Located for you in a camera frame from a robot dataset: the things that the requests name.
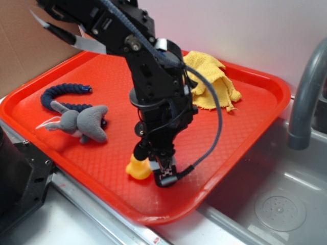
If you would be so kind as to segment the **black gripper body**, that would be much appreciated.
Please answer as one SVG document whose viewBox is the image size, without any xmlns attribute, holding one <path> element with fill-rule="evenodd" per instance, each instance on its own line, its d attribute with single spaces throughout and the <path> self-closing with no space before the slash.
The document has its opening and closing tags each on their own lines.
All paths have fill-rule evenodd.
<svg viewBox="0 0 327 245">
<path fill-rule="evenodd" d="M 197 113 L 192 98 L 167 98 L 137 108 L 140 120 L 134 131 L 141 138 L 139 142 L 148 147 L 148 159 L 158 162 L 171 160 L 175 154 L 175 137 L 188 127 Z"/>
</svg>

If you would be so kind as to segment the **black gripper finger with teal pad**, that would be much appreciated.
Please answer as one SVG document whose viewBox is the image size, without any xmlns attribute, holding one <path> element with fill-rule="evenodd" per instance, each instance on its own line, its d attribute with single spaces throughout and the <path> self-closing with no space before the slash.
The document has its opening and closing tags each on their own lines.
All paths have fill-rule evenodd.
<svg viewBox="0 0 327 245">
<path fill-rule="evenodd" d="M 139 142 L 133 150 L 133 155 L 138 161 L 146 160 L 149 156 L 148 147 Z"/>
</svg>

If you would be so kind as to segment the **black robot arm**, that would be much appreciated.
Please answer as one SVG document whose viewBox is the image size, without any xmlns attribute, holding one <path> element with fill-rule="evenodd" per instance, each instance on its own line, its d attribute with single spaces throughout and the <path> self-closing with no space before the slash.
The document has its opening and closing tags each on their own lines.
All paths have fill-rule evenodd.
<svg viewBox="0 0 327 245">
<path fill-rule="evenodd" d="M 131 71 L 131 103 L 141 112 L 143 131 L 134 149 L 138 160 L 169 163 L 176 135 L 192 122 L 192 104 L 181 49 L 155 37 L 154 21 L 137 1 L 38 1 L 52 18 L 75 23 L 88 35 L 76 36 L 49 22 L 45 29 L 80 50 L 124 57 Z"/>
</svg>

